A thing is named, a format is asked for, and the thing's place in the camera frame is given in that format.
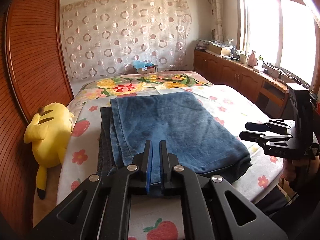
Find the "right hand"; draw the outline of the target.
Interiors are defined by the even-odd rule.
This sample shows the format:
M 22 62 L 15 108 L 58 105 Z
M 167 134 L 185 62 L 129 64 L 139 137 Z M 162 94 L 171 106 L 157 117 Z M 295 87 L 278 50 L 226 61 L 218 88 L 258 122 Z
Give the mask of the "right hand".
M 319 169 L 319 156 L 315 159 L 300 159 L 300 160 L 283 160 L 283 175 L 286 181 L 294 181 L 298 177 L 298 170 L 306 168 L 308 177 L 313 177 Z

